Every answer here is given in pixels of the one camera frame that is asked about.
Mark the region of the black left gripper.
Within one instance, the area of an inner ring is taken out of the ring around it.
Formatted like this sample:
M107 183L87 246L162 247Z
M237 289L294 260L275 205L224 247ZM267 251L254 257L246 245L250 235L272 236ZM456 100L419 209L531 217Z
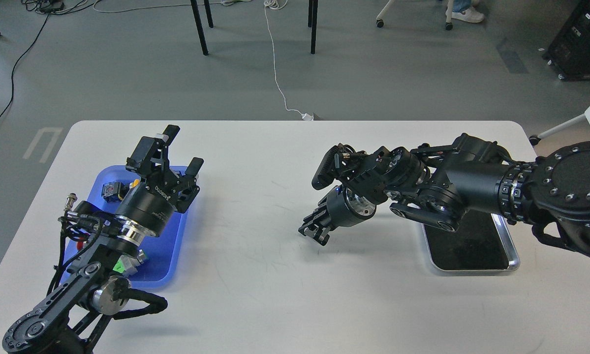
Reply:
M173 213L187 211L200 191L197 175L204 160L194 157L185 172L169 168L167 148L180 131L169 124L162 134L144 136L126 159L126 170L139 175L115 211L120 223L119 239L159 237Z

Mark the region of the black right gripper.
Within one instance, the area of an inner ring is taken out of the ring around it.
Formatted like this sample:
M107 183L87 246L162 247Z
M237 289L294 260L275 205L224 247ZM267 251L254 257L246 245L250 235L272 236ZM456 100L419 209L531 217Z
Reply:
M352 227L371 219L376 213L376 204L356 195L346 187L333 187L323 197L317 208L304 217L299 233L308 236L321 246L329 240L329 233L336 227Z

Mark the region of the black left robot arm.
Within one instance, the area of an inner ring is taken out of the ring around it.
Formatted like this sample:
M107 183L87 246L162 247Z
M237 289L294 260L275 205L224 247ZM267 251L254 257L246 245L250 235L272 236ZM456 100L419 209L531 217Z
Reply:
M144 136L126 160L137 181L117 194L108 213L69 194L59 217L60 256L46 297L10 325L2 339L9 354L91 354L111 320L157 314L167 300L131 287L115 270L122 256L139 255L146 237L158 237L173 213L187 211L199 186L203 159L194 157L184 173L170 168L169 146L180 128Z

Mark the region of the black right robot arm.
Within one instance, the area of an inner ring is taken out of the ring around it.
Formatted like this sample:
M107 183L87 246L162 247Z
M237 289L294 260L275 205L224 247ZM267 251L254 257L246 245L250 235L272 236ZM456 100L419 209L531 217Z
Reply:
M532 226L542 244L590 257L590 141L534 161L515 161L496 142L461 134L453 143L371 154L348 144L330 148L312 187L329 191L299 233L324 245L338 227L369 220L376 206L440 230L457 231L470 210Z

